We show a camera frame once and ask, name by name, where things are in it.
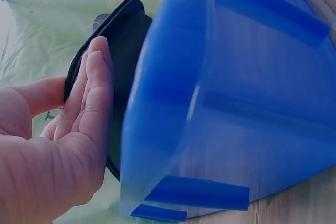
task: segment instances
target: light green fabric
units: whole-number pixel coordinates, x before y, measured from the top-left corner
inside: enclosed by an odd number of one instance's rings
[[[0,0],[0,86],[27,84],[67,74],[73,56],[92,34],[95,18],[123,0]],[[153,16],[158,0],[141,0]],[[60,110],[33,119],[39,135]],[[75,207],[55,224],[154,223],[119,217],[119,182],[107,171],[102,188],[85,206]]]

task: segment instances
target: blue plastic rib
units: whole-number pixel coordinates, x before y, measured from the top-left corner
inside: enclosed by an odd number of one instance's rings
[[[188,207],[248,210],[249,188],[203,179],[166,176],[145,200]]]
[[[185,222],[187,220],[187,212],[170,210],[160,207],[152,207],[147,205],[139,205],[133,211],[131,216],[151,220],[174,221],[174,222]]]
[[[254,2],[262,7],[265,7],[267,10],[274,12],[281,17],[284,17],[294,24],[298,25],[304,31],[308,31],[312,33],[314,36],[320,39],[320,41],[324,40],[330,31],[330,27],[325,22],[315,18],[313,15],[306,13],[305,11],[297,8],[295,5],[291,4],[287,0],[249,0]],[[249,9],[244,9],[244,5],[236,4],[235,7],[240,9],[247,16],[252,16],[253,19],[257,19],[259,22],[267,25],[267,22],[272,20],[267,17],[267,15],[254,15]]]

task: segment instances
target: hand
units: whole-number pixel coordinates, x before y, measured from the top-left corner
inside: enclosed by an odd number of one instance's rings
[[[83,55],[70,97],[64,78],[0,88],[0,223],[46,224],[101,187],[113,108],[113,65],[98,37]],[[32,118],[63,106],[32,138]]]

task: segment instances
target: finger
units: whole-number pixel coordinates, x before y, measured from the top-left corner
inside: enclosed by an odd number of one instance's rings
[[[47,126],[42,130],[41,136],[43,138],[53,140],[55,135],[55,130],[59,121],[59,116],[52,119]]]
[[[99,51],[88,58],[86,71],[90,91],[79,123],[79,132],[104,151],[113,108],[113,73]]]
[[[96,52],[96,51],[101,52],[104,62],[106,63],[109,70],[112,72],[113,63],[112,63],[111,53],[109,49],[109,44],[105,37],[102,37],[102,36],[96,37],[90,43],[89,54]]]
[[[95,52],[95,51],[100,51],[104,62],[106,63],[106,65],[108,66],[109,70],[112,71],[113,68],[113,63],[112,63],[112,59],[111,59],[111,55],[110,55],[110,49],[109,49],[109,45],[108,45],[108,41],[105,37],[97,37],[95,39],[92,40],[92,42],[90,43],[89,46],[89,54]],[[83,116],[83,111],[85,109],[85,105],[86,105],[86,99],[87,96],[90,92],[90,85],[89,83],[87,83],[86,87],[85,87],[85,91],[84,91],[84,95],[83,95],[83,100],[82,100],[82,105],[81,105],[81,109],[80,109],[80,113],[77,117],[77,119],[75,120],[74,125],[72,126],[71,131],[72,132],[79,132],[79,123],[81,121],[81,118]]]
[[[44,79],[25,86],[11,87],[29,105],[32,117],[63,106],[65,78]]]
[[[60,114],[58,125],[55,129],[54,140],[64,137],[71,132],[72,126],[80,112],[85,86],[87,83],[87,75],[85,70],[88,51],[86,51],[81,60],[79,72],[75,84],[64,108]]]

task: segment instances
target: wooden surface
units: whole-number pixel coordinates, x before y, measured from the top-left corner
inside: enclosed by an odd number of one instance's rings
[[[324,1],[336,13],[336,0]],[[336,167],[251,204],[248,212],[219,212],[188,224],[336,224]]]

